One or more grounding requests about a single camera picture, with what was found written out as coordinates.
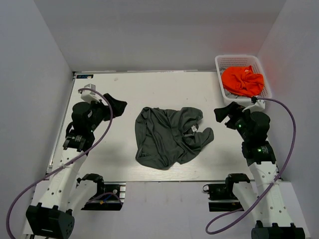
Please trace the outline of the dark grey t-shirt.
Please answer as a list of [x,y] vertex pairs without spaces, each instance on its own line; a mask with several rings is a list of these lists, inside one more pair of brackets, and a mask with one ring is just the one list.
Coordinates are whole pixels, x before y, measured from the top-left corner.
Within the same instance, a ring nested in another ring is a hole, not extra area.
[[143,108],[135,121],[136,161],[158,170],[190,162],[214,140],[212,128],[198,130],[202,119],[202,110],[192,107]]

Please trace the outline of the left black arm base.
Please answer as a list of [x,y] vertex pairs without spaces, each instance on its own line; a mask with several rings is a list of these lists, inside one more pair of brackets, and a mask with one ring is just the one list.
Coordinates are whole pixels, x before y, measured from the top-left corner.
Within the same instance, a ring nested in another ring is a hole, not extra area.
[[106,182],[104,194],[90,199],[82,208],[83,211],[120,211],[124,204],[126,193],[125,182]]

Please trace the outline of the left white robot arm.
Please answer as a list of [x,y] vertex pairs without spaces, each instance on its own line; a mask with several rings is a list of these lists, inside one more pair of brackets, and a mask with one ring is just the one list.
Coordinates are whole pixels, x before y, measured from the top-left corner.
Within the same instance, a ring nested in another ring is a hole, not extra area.
[[120,117],[127,106],[127,102],[109,94],[103,97],[106,104],[90,93],[83,93],[82,101],[72,108],[72,121],[66,129],[59,168],[39,202],[30,205],[26,211],[27,221],[36,236],[69,238],[74,229],[75,214],[87,203],[107,195],[101,175],[77,176],[92,149],[95,129],[103,121]]

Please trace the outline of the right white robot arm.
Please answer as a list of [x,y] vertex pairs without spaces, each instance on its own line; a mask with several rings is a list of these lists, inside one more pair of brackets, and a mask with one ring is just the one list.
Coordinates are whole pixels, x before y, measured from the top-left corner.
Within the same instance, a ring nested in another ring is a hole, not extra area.
[[263,112],[251,112],[236,102],[217,108],[214,113],[217,122],[229,118],[225,126],[238,131],[242,137],[242,154],[257,188],[255,192],[246,174],[228,175],[226,195],[237,198],[244,211],[231,226],[250,215],[255,223],[251,230],[253,239],[304,239],[304,229],[297,227],[291,219],[281,194],[281,173],[277,170],[273,148],[267,141],[270,118]]

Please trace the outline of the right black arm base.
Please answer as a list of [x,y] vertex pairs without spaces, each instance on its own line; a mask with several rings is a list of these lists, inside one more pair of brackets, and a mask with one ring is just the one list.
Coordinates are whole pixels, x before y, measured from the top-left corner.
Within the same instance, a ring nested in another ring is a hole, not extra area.
[[210,212],[231,212],[242,208],[237,197],[227,191],[226,184],[205,184],[202,190],[208,195]]

